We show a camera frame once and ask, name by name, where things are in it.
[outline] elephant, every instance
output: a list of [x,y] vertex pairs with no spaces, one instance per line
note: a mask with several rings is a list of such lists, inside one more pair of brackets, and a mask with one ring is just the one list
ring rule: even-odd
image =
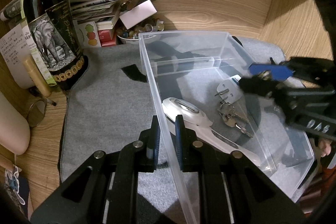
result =
[[65,43],[64,39],[60,37],[57,39],[57,30],[49,21],[41,22],[36,30],[34,31],[34,37],[36,41],[37,48],[39,49],[43,58],[50,64],[50,58],[48,57],[48,51],[51,53],[56,63],[60,63],[62,60],[59,58],[56,47],[60,46],[63,48],[65,53],[65,58],[70,55],[69,47]]

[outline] wine bottle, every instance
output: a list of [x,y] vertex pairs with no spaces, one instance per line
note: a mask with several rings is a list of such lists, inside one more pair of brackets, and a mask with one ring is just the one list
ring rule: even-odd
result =
[[68,0],[24,0],[29,30],[56,83],[70,89],[85,71]]

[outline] wine bottle label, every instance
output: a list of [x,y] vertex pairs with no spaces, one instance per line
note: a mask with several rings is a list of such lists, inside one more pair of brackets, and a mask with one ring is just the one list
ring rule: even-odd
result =
[[48,8],[28,25],[49,71],[60,70],[81,55],[67,0]]

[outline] stack of books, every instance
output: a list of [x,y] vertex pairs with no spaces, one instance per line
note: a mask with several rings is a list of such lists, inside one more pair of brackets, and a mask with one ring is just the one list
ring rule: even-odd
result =
[[71,6],[79,42],[83,47],[109,47],[116,44],[115,24],[119,19],[118,0],[92,0]]

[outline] red book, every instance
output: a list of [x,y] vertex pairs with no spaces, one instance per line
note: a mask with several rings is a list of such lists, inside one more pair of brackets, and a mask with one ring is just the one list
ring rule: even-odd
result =
[[109,41],[104,41],[104,42],[101,42],[101,41],[100,41],[100,45],[101,45],[102,47],[115,46],[116,43],[117,43],[117,32],[114,32],[114,33],[113,33],[113,37],[112,37],[111,40],[109,40]]
[[114,33],[114,29],[98,31],[98,37],[99,37],[100,43],[111,41],[113,39],[113,33]]

